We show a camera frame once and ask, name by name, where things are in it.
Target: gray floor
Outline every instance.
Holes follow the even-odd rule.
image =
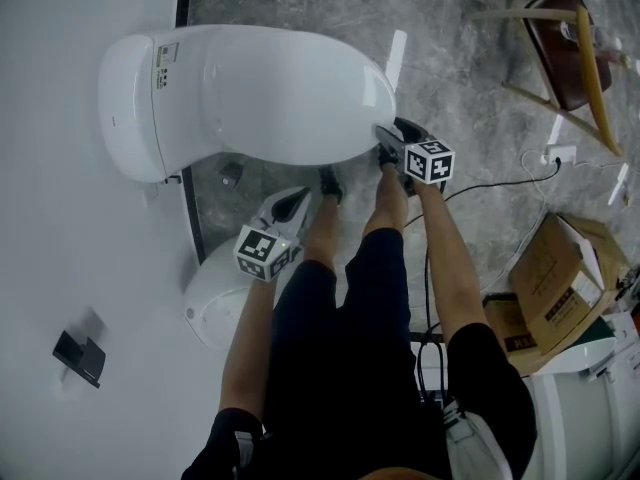
[[[640,0],[585,0],[596,23],[622,39],[628,53],[640,57]],[[503,8],[506,0],[191,0],[190,24],[264,25],[318,32],[345,41],[383,68],[396,30],[408,34],[397,89],[398,114],[414,120],[457,151],[455,178],[447,192],[478,182],[527,177],[520,165],[523,152],[543,151],[554,116],[514,99],[501,88],[504,79],[544,94],[542,81],[513,29],[505,22],[475,22],[463,13]],[[614,132],[632,167],[640,169],[640,77],[613,68],[607,103]],[[568,123],[561,143],[578,145],[578,161],[599,165],[619,162],[595,140]],[[245,165],[234,191],[218,181],[218,170],[230,159]],[[526,165],[536,176],[549,172],[539,156],[528,154]],[[379,178],[373,154],[338,166],[348,195],[341,207],[342,242],[337,258],[338,298],[346,290],[344,265],[357,250],[365,221],[373,209]],[[194,166],[198,210],[207,253],[236,234],[264,196],[304,184],[317,191],[315,170],[269,164],[240,155],[221,154]],[[628,257],[640,260],[640,207],[632,199],[608,206],[618,168],[564,166],[541,185],[550,209],[596,218],[610,226]],[[638,193],[635,173],[629,192]],[[541,196],[532,185],[478,190],[456,198],[451,212],[471,250],[486,291],[508,288],[506,276],[491,283],[505,268],[541,210]],[[410,210],[417,215],[415,201]],[[419,222],[405,233],[412,329],[425,327],[422,269],[424,231]]]

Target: black cable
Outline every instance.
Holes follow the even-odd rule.
[[[458,192],[450,195],[449,197],[447,197],[445,199],[445,202],[449,201],[450,199],[453,199],[456,196],[459,196],[460,194],[464,194],[465,192],[468,192],[470,190],[476,189],[476,188],[493,188],[493,187],[503,187],[503,186],[514,186],[514,185],[524,185],[526,183],[536,183],[538,181],[547,181],[551,178],[553,178],[556,174],[558,174],[558,172],[560,172],[560,166],[562,165],[562,162],[560,161],[559,158],[556,158],[556,171],[551,174],[550,176],[547,176],[546,178],[538,178],[538,179],[529,179],[529,180],[522,180],[522,181],[504,181],[501,183],[487,183],[487,184],[481,184],[481,185],[473,185],[471,187],[467,187],[464,188],[462,190],[459,190]],[[445,183],[446,182],[442,182],[440,185],[440,193],[444,192],[444,187],[445,187]],[[408,227],[410,224],[413,224],[416,220],[418,220],[420,217],[422,217],[423,214],[418,215],[417,217],[411,219],[409,222],[407,222],[405,224],[405,228]],[[427,330],[424,333],[424,336],[422,337],[422,340],[420,341],[420,348],[418,350],[418,361],[416,364],[416,368],[418,370],[418,383],[420,384],[420,393],[422,394],[422,399],[424,400],[424,402],[426,403],[427,401],[427,390],[424,386],[424,376],[422,374],[422,349],[424,348],[424,346],[429,342],[433,342],[434,345],[436,345],[436,347],[438,348],[438,355],[440,356],[440,396],[442,397],[442,406],[443,408],[446,407],[447,405],[447,395],[444,389],[444,355],[442,352],[442,347],[440,345],[440,343],[437,343],[434,339],[433,339],[433,330],[440,325],[440,322],[437,322],[436,324],[434,324],[433,326],[431,325],[431,308],[430,308],[430,302],[429,302],[429,246],[427,244],[427,250],[425,253],[425,258],[424,258],[424,291],[425,291],[425,296],[426,296],[426,312],[427,312]]]

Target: wooden chair frame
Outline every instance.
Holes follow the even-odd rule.
[[[558,9],[526,9],[526,8],[508,8],[501,10],[481,11],[474,12],[466,15],[467,18],[472,20],[483,19],[509,19],[511,20],[517,29],[518,34],[524,41],[527,50],[533,57],[538,71],[542,76],[542,81],[547,89],[549,99],[533,94],[521,87],[503,82],[502,85],[506,89],[519,94],[527,98],[528,100],[537,103],[543,108],[562,116],[564,119],[580,128],[583,132],[595,138],[607,147],[612,153],[617,156],[622,156],[622,150],[618,146],[611,127],[609,125],[609,119],[607,117],[606,107],[604,104],[604,97],[602,94],[602,86],[600,85],[600,75],[598,74],[598,68],[596,65],[595,50],[591,41],[591,31],[589,23],[589,12],[582,6],[579,6],[577,11],[564,11]],[[541,19],[541,20],[554,20],[565,21],[567,23],[575,23],[578,30],[578,49],[580,52],[580,69],[582,72],[582,82],[584,84],[585,91],[587,93],[587,100],[594,121],[597,128],[592,126],[584,119],[580,119],[571,112],[560,108],[558,98],[553,90],[547,71],[542,64],[542,59],[538,54],[536,47],[531,39],[531,36],[527,32],[524,24],[524,19]]]

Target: wooden chair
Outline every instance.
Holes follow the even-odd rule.
[[[514,22],[535,59],[549,99],[506,82],[502,85],[562,116],[615,155],[622,156],[609,126],[602,95],[603,90],[611,86],[611,71],[605,60],[595,56],[590,32],[592,21],[583,0],[532,0],[524,8],[474,12],[466,17],[506,18]],[[578,44],[565,39],[560,32],[563,21],[576,25]],[[597,128],[571,113],[587,103]]]

